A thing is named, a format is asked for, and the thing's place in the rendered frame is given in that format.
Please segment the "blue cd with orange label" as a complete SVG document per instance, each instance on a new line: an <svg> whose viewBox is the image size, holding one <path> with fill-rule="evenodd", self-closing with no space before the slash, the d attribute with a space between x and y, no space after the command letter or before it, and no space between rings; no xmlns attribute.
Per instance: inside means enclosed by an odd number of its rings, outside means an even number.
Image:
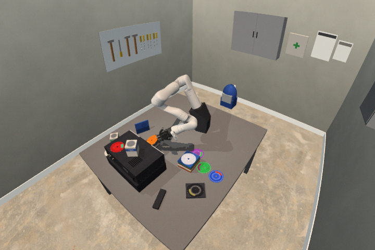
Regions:
<svg viewBox="0 0 375 250"><path fill-rule="evenodd" d="M217 176L217 177L215 177L215 176ZM222 172L220 172L218 170L211 171L209 173L209 179L212 182L221 182L223 180L223 174L222 174Z"/></svg>

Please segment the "purple cd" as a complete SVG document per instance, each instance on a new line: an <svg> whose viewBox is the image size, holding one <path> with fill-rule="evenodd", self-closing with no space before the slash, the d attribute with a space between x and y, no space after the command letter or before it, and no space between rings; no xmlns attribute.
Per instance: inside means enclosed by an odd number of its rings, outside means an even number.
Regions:
<svg viewBox="0 0 375 250"><path fill-rule="evenodd" d="M197 155L199 155L201 158L204 156L204 152L201 149L193 149L191 152L195 154L198 153Z"/></svg>

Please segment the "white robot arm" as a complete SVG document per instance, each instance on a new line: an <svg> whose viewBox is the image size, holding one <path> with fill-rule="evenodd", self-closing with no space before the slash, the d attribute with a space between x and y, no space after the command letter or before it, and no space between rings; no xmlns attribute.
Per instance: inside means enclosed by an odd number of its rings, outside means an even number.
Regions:
<svg viewBox="0 0 375 250"><path fill-rule="evenodd" d="M197 127L197 119L194 116L187 114L179 108L170 107L164 104L171 95L175 95L179 91L180 87L184 85L187 85L184 92L192 106L192 109L199 108L201 106L201 101L196 95L192 82L187 74L178 77L175 82L170 83L164 89L158 91L151 100L155 107L170 113L183 121L183 123L171 127L171 135L175 140L178 140L177 134L184 131L194 130ZM184 123L185 121L188 123Z"/></svg>

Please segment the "green cd with pink label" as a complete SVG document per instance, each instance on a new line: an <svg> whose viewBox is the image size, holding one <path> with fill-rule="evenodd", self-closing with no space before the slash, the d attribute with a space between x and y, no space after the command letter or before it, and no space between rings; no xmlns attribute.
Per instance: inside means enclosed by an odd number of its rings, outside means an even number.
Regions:
<svg viewBox="0 0 375 250"><path fill-rule="evenodd" d="M196 169L200 173L208 173L211 170L211 166L207 162L200 162L199 164L197 164Z"/></svg>

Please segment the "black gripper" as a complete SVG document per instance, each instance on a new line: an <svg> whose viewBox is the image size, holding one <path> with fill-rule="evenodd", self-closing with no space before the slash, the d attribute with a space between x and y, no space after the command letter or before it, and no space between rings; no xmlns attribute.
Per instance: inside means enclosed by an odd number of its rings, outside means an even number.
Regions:
<svg viewBox="0 0 375 250"><path fill-rule="evenodd" d="M164 139L164 140L171 140L171 127L168 128L168 129L164 129L162 128L159 132L159 134L156 136L156 138L158 138L158 140L160 139Z"/></svg>

